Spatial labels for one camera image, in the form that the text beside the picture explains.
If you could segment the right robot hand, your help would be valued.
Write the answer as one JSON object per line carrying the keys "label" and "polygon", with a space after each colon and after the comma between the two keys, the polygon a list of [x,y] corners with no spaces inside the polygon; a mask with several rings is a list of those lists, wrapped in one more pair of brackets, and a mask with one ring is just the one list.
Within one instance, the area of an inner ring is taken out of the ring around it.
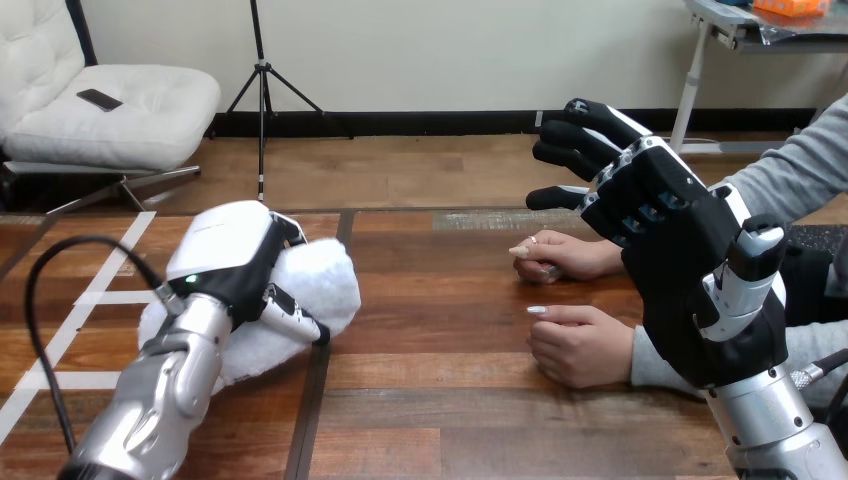
{"label": "right robot hand", "polygon": [[776,218],[740,214],[728,188],[707,187],[665,141],[603,103],[570,100],[542,124],[533,155],[594,184],[562,190],[556,206],[620,248],[644,329],[684,380],[722,387],[786,361]]}

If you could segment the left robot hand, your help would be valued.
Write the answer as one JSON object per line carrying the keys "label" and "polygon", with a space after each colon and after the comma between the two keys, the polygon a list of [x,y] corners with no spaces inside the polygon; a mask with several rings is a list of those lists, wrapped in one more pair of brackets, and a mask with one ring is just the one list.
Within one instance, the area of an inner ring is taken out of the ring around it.
{"label": "left robot hand", "polygon": [[171,256],[166,281],[188,300],[210,297],[230,319],[231,330],[258,320],[298,340],[327,344],[330,331],[272,278],[286,248],[306,245],[300,224],[249,200],[197,215]]}

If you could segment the person's hand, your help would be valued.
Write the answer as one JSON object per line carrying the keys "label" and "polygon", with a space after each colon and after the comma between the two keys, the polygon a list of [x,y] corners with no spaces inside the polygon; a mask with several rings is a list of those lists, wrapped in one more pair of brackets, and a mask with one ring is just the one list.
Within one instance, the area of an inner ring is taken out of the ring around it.
{"label": "person's hand", "polygon": [[538,305],[527,344],[540,371],[569,388],[626,384],[634,329],[587,305]]}
{"label": "person's hand", "polygon": [[535,284],[591,281],[625,270],[621,248],[614,243],[584,241],[553,230],[528,236],[508,252],[518,275]]}

